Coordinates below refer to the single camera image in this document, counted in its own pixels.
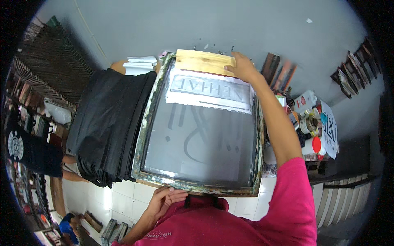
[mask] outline white logo on shirt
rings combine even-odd
[[[151,231],[144,237],[144,239],[158,240],[166,238],[167,236],[171,236],[171,232]]]
[[[11,131],[8,136],[8,152],[14,161],[20,161],[23,157],[23,141],[22,137],[17,137],[18,132],[15,131],[15,135]]]

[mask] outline wooden board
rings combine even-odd
[[[64,207],[63,187],[61,178],[50,177],[50,191],[52,196],[53,207],[56,212],[63,218],[66,216]]]
[[[85,220],[87,223],[89,223],[89,225],[92,226],[93,229],[95,229],[98,233],[100,233],[101,229],[102,229],[102,224],[99,223],[95,217],[93,217],[93,215],[91,213],[89,213],[88,211],[85,212],[84,214]]]
[[[224,69],[226,65],[235,66],[235,64],[235,58],[227,55],[196,50],[177,50],[175,68],[236,77],[232,72]]]

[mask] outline gray wall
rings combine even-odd
[[[228,54],[235,45],[234,50],[252,58],[258,69],[267,52],[277,53],[298,64],[290,84],[294,94],[312,89],[332,107],[339,139],[367,135],[376,128],[384,89],[381,76],[352,100],[329,77],[367,34],[346,1],[48,0],[37,15],[43,22],[56,15],[100,68],[126,56],[158,55],[194,45],[203,50],[208,44],[205,51]]]

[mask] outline hand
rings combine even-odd
[[[75,234],[77,237],[80,237],[79,232],[78,232],[78,230],[77,230],[76,228],[73,228],[72,231],[74,232],[74,234]]]
[[[165,215],[173,203],[184,201],[188,195],[186,191],[175,189],[174,187],[158,188],[154,191],[153,197],[144,213],[157,221]]]
[[[225,70],[232,72],[239,79],[248,83],[250,83],[257,75],[260,75],[247,56],[239,52],[231,52],[231,54],[235,58],[236,66],[224,66]]]

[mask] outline wooden squeegee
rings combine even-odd
[[[224,66],[235,66],[235,58],[227,55],[220,55],[196,50],[177,50],[175,68],[207,72],[224,76],[236,76],[224,69]]]

